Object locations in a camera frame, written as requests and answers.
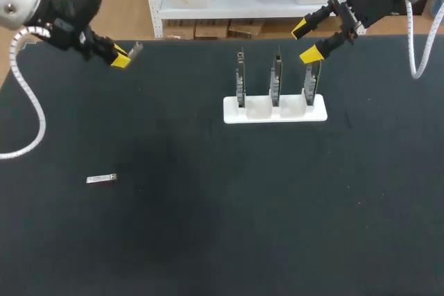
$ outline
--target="white stand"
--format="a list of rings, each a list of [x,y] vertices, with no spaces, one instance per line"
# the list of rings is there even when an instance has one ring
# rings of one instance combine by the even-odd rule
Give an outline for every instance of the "white stand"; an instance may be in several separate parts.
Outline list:
[[[246,96],[245,107],[239,107],[236,96],[229,96],[223,99],[223,120],[227,124],[326,121],[327,110],[322,95],[308,106],[304,90],[301,95],[281,95],[279,107],[272,106],[269,95]]]

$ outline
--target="cardboard box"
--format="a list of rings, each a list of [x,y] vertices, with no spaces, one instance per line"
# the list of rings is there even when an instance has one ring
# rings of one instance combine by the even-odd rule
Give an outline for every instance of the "cardboard box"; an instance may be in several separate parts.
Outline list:
[[[261,33],[264,22],[264,19],[233,19],[228,29],[228,36],[255,38]]]
[[[164,38],[166,40],[194,40],[196,20],[165,20]]]
[[[229,21],[225,19],[199,19],[196,23],[197,38],[227,38]]]

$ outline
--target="white holder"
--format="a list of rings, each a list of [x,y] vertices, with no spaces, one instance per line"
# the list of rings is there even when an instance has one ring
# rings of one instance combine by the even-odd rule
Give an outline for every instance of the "white holder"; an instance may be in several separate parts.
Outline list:
[[[318,94],[314,105],[307,105],[304,90],[301,95],[281,95],[279,107],[273,107],[270,95],[246,96],[245,107],[239,107],[236,96],[229,96],[223,99],[223,120],[227,124],[326,121],[327,109]]]

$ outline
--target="black table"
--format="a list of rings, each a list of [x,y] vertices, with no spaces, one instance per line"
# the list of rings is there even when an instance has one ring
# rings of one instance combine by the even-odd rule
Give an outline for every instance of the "black table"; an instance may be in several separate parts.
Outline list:
[[[48,128],[0,162],[0,295],[442,295],[444,39],[418,81],[405,36],[335,51],[324,123],[224,124],[241,47],[247,94],[278,46],[297,94],[313,43],[150,42],[127,71],[28,46]],[[36,132],[9,75],[1,150]]]

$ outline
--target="white cable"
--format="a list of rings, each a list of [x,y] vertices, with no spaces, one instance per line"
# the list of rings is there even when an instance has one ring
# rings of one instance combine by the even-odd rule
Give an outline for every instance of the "white cable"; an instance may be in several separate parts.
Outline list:
[[[430,51],[432,50],[432,45],[435,40],[436,32],[441,24],[441,21],[444,17],[444,3],[439,8],[439,11],[436,13],[435,20],[433,21],[432,27],[430,28],[429,37],[425,43],[424,53],[422,55],[421,63],[419,64],[418,69],[416,69],[415,62],[415,49],[413,46],[413,11],[411,9],[411,4],[409,1],[405,1],[405,5],[407,7],[407,24],[408,24],[408,39],[409,39],[409,60],[410,60],[410,71],[413,79],[418,79],[421,77],[422,73],[427,66],[427,62],[429,61]]]
[[[37,112],[38,118],[39,118],[39,132],[34,139],[33,142],[31,142],[27,147],[22,148],[20,150],[17,150],[12,153],[0,153],[0,159],[13,159],[18,156],[22,156],[37,147],[37,145],[41,142],[44,136],[44,132],[46,130],[46,120],[44,118],[44,112],[42,109],[42,106],[39,103],[39,100],[37,100],[37,97],[35,96],[32,89],[28,86],[25,79],[23,78],[22,73],[20,73],[19,67],[17,66],[17,52],[18,48],[20,47],[20,42],[22,39],[24,39],[26,36],[36,34],[42,37],[50,37],[51,34],[47,29],[41,28],[41,27],[28,27],[21,29],[15,36],[14,39],[11,41],[11,45],[9,48],[9,63],[11,66],[11,71],[14,74],[15,78],[17,79],[17,82],[19,85],[23,88],[26,95],[29,97],[29,100],[34,105],[35,111]]]

